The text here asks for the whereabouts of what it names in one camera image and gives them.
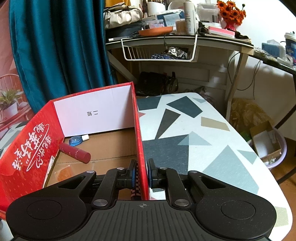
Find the pink checkered tube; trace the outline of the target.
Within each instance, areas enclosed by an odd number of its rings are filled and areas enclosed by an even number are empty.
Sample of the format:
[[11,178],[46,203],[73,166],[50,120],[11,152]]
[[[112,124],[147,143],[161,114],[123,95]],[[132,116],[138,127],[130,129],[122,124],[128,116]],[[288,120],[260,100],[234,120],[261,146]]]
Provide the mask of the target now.
[[140,193],[140,183],[138,177],[138,164],[135,161],[133,168],[132,168],[132,189],[131,189],[131,200],[139,201],[142,199]]

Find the dark red cylinder tube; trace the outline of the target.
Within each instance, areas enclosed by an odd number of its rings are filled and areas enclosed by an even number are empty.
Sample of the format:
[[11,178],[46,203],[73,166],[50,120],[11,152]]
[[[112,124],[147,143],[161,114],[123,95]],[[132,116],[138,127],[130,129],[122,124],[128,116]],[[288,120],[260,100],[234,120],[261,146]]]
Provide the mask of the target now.
[[60,143],[59,149],[64,154],[67,154],[68,156],[71,156],[72,158],[85,164],[89,163],[89,161],[91,160],[91,154],[89,152],[70,146],[69,144]]

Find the red strawberry cardboard box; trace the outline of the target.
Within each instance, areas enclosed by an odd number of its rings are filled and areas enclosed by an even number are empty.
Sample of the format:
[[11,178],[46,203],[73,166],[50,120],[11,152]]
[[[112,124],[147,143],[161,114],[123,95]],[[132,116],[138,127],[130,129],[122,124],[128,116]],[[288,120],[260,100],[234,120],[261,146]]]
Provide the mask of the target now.
[[[73,136],[89,135],[75,146],[91,154],[85,164],[60,151]],[[140,193],[149,187],[133,83],[71,94],[45,104],[1,149],[1,217],[17,198],[79,173],[126,167],[138,163]]]

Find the blue eye drop bottle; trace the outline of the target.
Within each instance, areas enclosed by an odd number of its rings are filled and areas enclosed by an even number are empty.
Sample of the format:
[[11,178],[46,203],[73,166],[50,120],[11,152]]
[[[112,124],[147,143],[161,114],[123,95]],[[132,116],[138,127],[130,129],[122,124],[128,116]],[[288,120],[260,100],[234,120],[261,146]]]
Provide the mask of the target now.
[[75,147],[87,140],[89,140],[89,135],[73,136],[69,139],[69,145]]

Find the lavender basin with boxes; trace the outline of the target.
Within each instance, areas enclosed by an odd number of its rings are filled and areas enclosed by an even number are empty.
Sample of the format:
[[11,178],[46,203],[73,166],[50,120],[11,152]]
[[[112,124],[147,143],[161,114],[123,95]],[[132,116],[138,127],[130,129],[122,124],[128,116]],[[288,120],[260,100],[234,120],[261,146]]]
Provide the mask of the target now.
[[269,170],[278,166],[285,159],[287,142],[269,121],[252,127],[250,135],[255,153]]

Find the white desk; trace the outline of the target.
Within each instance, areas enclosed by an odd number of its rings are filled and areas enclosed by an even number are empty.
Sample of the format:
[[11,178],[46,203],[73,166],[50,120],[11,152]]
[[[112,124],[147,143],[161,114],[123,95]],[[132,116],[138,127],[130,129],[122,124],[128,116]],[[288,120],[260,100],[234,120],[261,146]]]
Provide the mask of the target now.
[[[169,47],[181,47],[189,50],[186,59],[152,59],[152,54],[159,54],[161,49]],[[195,63],[198,60],[200,47],[209,47],[212,49],[224,49],[228,51],[236,51],[239,54],[239,61],[235,69],[231,85],[225,87],[225,108],[226,120],[229,120],[231,113],[231,104],[237,89],[238,79],[246,66],[249,56],[254,54],[254,46],[246,41],[220,38],[218,36],[181,36],[181,35],[163,35],[152,37],[122,38],[106,43],[109,62],[117,72],[119,72],[126,80],[137,83],[137,78],[111,53],[113,49],[121,49],[123,57],[130,62],[172,62],[172,63]]]

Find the potted plant backdrop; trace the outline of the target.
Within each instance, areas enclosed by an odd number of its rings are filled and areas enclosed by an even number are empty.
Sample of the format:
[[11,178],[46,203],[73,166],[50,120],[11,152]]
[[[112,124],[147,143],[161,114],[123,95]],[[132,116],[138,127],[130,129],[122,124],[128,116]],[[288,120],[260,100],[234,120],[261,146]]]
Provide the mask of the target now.
[[1,117],[2,120],[9,119],[18,113],[18,100],[23,91],[19,89],[1,90]]

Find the teal curtain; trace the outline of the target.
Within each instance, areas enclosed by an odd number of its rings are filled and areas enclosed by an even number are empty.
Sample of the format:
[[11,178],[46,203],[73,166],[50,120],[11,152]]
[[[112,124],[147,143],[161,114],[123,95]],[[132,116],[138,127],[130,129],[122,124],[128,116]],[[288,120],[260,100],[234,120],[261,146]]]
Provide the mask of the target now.
[[11,47],[34,112],[48,101],[114,85],[104,1],[10,1]]

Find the orange tray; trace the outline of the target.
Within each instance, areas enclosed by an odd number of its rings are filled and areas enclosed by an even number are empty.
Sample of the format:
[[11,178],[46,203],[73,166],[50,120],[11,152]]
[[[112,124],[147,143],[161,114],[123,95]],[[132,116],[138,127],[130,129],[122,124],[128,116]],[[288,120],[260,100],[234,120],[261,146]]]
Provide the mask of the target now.
[[172,31],[173,31],[173,26],[168,26],[168,27],[158,27],[158,28],[140,30],[138,31],[138,33],[140,36],[143,36],[143,37],[152,37],[152,36],[169,34]]

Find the pink book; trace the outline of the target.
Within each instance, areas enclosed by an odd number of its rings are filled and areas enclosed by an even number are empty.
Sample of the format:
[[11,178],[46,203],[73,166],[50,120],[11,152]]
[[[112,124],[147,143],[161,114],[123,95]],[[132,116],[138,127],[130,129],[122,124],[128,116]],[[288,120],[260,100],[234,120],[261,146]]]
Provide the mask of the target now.
[[227,37],[227,38],[232,38],[232,39],[235,38],[235,32],[230,31],[230,30],[226,30],[226,29],[222,29],[222,28],[209,26],[208,32],[210,34],[219,35],[219,36],[223,36],[223,37]]

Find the cream handbag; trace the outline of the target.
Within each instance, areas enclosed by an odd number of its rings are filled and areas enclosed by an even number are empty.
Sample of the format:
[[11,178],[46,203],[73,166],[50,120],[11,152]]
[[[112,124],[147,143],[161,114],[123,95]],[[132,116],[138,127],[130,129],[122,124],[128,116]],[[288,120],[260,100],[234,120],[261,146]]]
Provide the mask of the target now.
[[106,29],[129,25],[143,18],[143,12],[135,6],[117,4],[104,10],[104,26]]

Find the white spray bottle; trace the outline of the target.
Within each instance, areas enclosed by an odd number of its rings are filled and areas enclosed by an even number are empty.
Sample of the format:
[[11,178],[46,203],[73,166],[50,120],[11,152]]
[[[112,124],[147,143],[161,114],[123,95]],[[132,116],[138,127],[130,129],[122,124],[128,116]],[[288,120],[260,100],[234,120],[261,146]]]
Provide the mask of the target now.
[[185,1],[184,14],[185,14],[185,25],[187,35],[196,34],[196,9],[195,5],[191,1]]

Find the orange flower bouquet vase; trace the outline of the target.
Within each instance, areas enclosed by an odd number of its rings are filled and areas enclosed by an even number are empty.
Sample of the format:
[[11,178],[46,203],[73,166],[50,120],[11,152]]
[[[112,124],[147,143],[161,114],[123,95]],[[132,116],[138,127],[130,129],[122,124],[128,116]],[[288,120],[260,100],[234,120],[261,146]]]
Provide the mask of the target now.
[[241,9],[233,1],[217,1],[216,5],[222,20],[226,23],[224,29],[236,31],[236,27],[240,26],[246,17],[245,4],[242,4]]

